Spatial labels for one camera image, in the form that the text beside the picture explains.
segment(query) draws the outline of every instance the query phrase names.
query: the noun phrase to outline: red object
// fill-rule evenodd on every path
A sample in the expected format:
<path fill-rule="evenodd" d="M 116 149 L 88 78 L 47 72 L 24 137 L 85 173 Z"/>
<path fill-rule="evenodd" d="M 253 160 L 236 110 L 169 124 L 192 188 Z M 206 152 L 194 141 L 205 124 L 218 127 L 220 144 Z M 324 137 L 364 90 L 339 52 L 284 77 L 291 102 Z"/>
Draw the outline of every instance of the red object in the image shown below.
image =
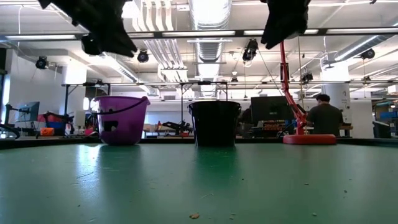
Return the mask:
<path fill-rule="evenodd" d="M 299 107 L 296 105 L 296 102 L 293 100 L 293 96 L 289 93 L 289 74 L 287 73 L 285 45 L 283 41 L 280 43 L 280 58 L 282 59 L 283 78 L 284 78 L 284 82 L 282 83 L 282 91 L 284 92 L 287 102 L 292 108 L 294 117 L 297 121 L 296 134 L 304 135 L 303 128 L 307 125 L 306 121 L 307 114 L 300 111 Z"/>
<path fill-rule="evenodd" d="M 92 129 L 92 128 L 85 129 L 85 136 L 89 136 L 93 132 L 94 132 L 94 129 Z"/>
<path fill-rule="evenodd" d="M 55 130 L 53 128 L 40 128 L 40 136 L 53 136 Z"/>
<path fill-rule="evenodd" d="M 284 144 L 333 145 L 336 144 L 336 136 L 332 134 L 287 135 L 284 136 Z"/>
<path fill-rule="evenodd" d="M 37 121 L 38 122 L 45 122 L 44 115 L 43 114 L 38 115 Z M 64 122 L 64 120 L 61 119 L 61 118 L 58 118 L 56 116 L 49 115 L 48 122 Z"/>

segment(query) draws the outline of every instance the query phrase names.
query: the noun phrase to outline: dark t-shirt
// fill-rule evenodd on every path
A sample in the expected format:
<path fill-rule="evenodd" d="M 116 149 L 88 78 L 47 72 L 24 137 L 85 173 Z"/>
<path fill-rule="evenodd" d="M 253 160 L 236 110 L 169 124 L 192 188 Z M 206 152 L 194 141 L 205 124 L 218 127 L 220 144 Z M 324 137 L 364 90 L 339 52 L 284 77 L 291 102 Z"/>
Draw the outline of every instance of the dark t-shirt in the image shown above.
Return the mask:
<path fill-rule="evenodd" d="M 313 123 L 314 134 L 334 134 L 339 136 L 339 127 L 343 124 L 343 115 L 338 108 L 329 104 L 322 104 L 310 110 L 307 121 Z"/>

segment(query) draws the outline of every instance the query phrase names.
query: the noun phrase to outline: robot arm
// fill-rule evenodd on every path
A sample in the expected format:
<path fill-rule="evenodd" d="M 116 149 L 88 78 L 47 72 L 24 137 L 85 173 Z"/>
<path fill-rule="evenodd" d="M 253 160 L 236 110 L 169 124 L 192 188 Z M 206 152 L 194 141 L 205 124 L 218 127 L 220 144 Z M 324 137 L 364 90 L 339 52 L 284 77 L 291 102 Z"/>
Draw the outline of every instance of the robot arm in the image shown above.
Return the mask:
<path fill-rule="evenodd" d="M 132 43 L 123 26 L 121 14 L 126 0 L 39 0 L 45 9 L 53 3 L 72 18 L 74 26 L 89 30 L 83 36 L 82 46 L 87 54 L 102 52 L 133 57 L 137 47 Z"/>
<path fill-rule="evenodd" d="M 303 34 L 307 29 L 308 5 L 311 0 L 261 0 L 267 3 L 269 16 L 261 43 L 267 49 L 285 39 Z"/>

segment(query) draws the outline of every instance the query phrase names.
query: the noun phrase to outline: person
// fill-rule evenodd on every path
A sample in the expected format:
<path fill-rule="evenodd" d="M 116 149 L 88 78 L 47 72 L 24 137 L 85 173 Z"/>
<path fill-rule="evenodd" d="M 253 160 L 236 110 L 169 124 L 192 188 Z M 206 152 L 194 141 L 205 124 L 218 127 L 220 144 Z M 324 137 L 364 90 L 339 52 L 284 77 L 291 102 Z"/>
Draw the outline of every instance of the person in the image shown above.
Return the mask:
<path fill-rule="evenodd" d="M 238 119 L 238 122 L 241 123 L 240 133 L 242 137 L 250 138 L 249 131 L 253 127 L 251 119 L 251 105 L 243 112 L 242 116 Z"/>
<path fill-rule="evenodd" d="M 326 94 L 317 96 L 318 106 L 313 107 L 307 115 L 307 125 L 313 126 L 314 134 L 340 135 L 340 126 L 343 124 L 341 111 L 329 104 L 330 97 Z"/>

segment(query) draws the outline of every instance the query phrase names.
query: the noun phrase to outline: bucket handle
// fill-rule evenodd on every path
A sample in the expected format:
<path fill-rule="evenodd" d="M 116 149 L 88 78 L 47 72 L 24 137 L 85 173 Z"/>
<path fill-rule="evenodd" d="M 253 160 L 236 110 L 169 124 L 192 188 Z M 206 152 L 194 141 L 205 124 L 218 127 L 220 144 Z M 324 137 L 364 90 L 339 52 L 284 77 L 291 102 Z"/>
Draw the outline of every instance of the bucket handle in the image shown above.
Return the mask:
<path fill-rule="evenodd" d="M 140 100 L 138 103 L 134 103 L 133 105 L 128 106 L 128 107 L 123 108 L 123 109 L 120 109 L 120 110 L 116 110 L 116 111 L 105 111 L 105 112 L 99 112 L 99 113 L 95 113 L 95 112 L 92 112 L 92 111 L 90 111 L 90 112 L 91 112 L 91 114 L 93 114 L 93 115 L 109 115 L 109 114 L 116 114 L 116 113 L 125 112 L 126 110 L 129 110 L 129 109 L 133 109 L 133 108 L 135 108 L 136 106 L 138 106 L 138 105 L 140 105 L 141 103 L 146 102 L 146 101 L 148 101 L 148 98 L 143 97 L 143 98 L 141 98 L 141 100 Z"/>

